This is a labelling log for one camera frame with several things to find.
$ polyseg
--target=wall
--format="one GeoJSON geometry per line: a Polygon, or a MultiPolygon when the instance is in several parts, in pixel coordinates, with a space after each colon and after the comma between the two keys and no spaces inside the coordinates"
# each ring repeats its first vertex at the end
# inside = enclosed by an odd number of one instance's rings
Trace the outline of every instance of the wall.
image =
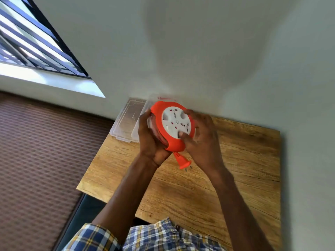
{"type": "Polygon", "coordinates": [[[278,129],[283,250],[333,249],[335,0],[34,1],[106,99],[0,89],[111,118],[128,96],[174,93],[278,129]]]}

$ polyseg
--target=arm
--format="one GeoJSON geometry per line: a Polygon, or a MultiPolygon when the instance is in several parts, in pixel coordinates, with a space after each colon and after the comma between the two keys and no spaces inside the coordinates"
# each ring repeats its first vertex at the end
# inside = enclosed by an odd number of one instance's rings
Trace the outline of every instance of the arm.
{"type": "Polygon", "coordinates": [[[170,152],[151,135],[147,126],[149,115],[150,111],[147,111],[140,117],[139,155],[128,168],[112,198],[92,222],[110,230],[121,246],[155,171],[170,156],[170,152]]]}
{"type": "Polygon", "coordinates": [[[233,249],[273,251],[239,193],[233,175],[224,166],[212,118],[192,110],[185,110],[185,113],[194,119],[197,133],[200,134],[196,140],[183,132],[179,132],[179,136],[184,141],[186,150],[205,172],[216,190],[233,249]]]}

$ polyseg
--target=round white disc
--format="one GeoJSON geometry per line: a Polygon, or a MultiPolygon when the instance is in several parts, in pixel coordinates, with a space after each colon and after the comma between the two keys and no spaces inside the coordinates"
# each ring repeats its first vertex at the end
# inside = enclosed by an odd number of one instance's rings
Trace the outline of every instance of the round white disc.
{"type": "Polygon", "coordinates": [[[163,127],[173,138],[178,138],[178,131],[190,134],[191,122],[187,114],[178,107],[168,107],[162,114],[163,127]]]}

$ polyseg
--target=rolled-up sleeve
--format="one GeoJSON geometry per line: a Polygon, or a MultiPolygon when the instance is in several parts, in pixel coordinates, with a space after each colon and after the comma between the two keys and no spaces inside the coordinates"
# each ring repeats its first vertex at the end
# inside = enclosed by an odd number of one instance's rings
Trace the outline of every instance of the rolled-up sleeve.
{"type": "Polygon", "coordinates": [[[101,226],[84,224],[77,234],[64,247],[63,251],[119,251],[118,240],[101,226]]]}

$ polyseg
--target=sunlight on sill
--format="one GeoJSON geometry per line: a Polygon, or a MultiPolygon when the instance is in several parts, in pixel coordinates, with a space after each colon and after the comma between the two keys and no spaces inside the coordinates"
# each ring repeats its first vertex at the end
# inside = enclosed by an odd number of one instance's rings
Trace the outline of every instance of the sunlight on sill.
{"type": "Polygon", "coordinates": [[[29,67],[17,66],[7,63],[0,63],[0,76],[12,77],[20,80],[105,98],[93,80],[81,77],[32,69],[29,67]]]}

